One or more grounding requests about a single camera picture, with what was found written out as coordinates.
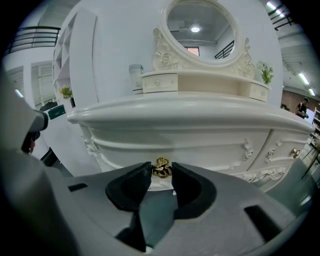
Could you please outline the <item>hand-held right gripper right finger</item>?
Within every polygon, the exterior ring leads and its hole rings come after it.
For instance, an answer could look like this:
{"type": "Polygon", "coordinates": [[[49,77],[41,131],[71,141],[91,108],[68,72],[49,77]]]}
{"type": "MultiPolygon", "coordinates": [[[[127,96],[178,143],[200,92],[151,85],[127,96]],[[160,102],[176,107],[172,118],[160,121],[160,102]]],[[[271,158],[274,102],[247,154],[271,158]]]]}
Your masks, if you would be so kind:
{"type": "Polygon", "coordinates": [[[178,208],[156,256],[270,256],[296,228],[285,206],[248,182],[174,162],[178,208]]]}

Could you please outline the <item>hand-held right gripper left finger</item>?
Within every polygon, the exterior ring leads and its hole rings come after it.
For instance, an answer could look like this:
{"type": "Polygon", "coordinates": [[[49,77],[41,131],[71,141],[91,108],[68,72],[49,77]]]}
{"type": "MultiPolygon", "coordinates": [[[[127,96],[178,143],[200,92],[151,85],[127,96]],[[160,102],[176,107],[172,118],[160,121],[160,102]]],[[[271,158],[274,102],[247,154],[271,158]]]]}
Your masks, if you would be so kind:
{"type": "Polygon", "coordinates": [[[76,256],[144,256],[139,207],[151,184],[151,163],[65,178],[49,170],[54,203],[76,256]]]}

